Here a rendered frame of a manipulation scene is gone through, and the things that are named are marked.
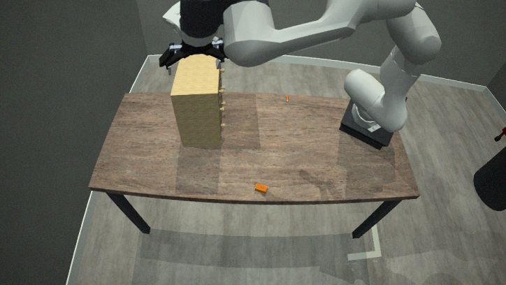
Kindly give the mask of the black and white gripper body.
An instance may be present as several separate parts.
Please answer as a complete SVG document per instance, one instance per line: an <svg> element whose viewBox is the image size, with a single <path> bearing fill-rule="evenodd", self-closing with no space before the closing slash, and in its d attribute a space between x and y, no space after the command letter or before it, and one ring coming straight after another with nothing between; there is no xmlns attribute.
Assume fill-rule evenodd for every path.
<svg viewBox="0 0 506 285"><path fill-rule="evenodd" d="M180 48L180 51L184 52L184 53L190 53L190 54L203 54L204 52L208 51L209 49L211 49L213 47L213 44L210 43L208 45L205 45L205 46L201 46L201 47L194 47L192 45L188 45L186 44L185 42L183 42L182 40L182 43L181 43L182 47Z"/></svg>

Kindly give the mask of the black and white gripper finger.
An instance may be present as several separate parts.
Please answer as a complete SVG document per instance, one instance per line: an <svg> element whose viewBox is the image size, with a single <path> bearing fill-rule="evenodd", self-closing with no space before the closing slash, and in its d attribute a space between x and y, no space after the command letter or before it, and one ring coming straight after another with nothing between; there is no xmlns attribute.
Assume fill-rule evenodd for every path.
<svg viewBox="0 0 506 285"><path fill-rule="evenodd" d="M180 48L182 45L174 45L174 43L170 43L169 48L161 55L159 58L159 67L166 66L166 69L168 70L168 74L171 75L171 65L173 65L175 62L181 60L182 58L187 58L190 55L187 53L183 53L180 51Z"/></svg>
<svg viewBox="0 0 506 285"><path fill-rule="evenodd" d="M209 49L208 51L204 52L203 54L204 55L210 55L214 58L216 58L216 68L219 69L221 63L224 62L224 58L227 58L225 53L224 53L224 44L223 44L223 40L222 38L219 38L219 40L217 42L212 42L213 46L217 47L212 47L211 49Z"/></svg>

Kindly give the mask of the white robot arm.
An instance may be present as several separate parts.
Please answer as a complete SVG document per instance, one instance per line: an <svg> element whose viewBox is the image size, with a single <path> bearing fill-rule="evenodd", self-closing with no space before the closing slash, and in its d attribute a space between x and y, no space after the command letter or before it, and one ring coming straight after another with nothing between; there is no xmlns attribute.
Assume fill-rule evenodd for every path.
<svg viewBox="0 0 506 285"><path fill-rule="evenodd" d="M410 87L436 58L442 44L416 1L327 0L326 12L319 20L281 30L275 29L268 0L180 0L162 18L194 47L217 42L223 24L224 53L244 67L342 40L360 24L385 19L396 46L380 66L382 85L372 75L356 69L345 78L344 90L354 102L352 115L358 125L369 132L382 127L394 133L406 124L405 98Z"/></svg>

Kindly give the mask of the light brown wooden chest of drawers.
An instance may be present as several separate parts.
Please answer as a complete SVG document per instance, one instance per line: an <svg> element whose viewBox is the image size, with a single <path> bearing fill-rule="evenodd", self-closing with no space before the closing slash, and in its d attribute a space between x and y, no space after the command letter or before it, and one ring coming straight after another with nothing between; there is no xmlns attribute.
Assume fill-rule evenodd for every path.
<svg viewBox="0 0 506 285"><path fill-rule="evenodd" d="M171 100L182 146L222 145L215 60L195 54L179 61Z"/></svg>

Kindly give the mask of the orange nine-volt battery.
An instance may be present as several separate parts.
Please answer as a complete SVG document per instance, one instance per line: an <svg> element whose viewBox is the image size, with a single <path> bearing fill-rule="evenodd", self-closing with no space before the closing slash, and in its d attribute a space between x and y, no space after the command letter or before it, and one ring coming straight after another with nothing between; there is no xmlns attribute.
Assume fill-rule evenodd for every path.
<svg viewBox="0 0 506 285"><path fill-rule="evenodd" d="M266 193L267 188L268 188L267 186L257 183L256 187L255 187L255 191L259 191L261 193Z"/></svg>

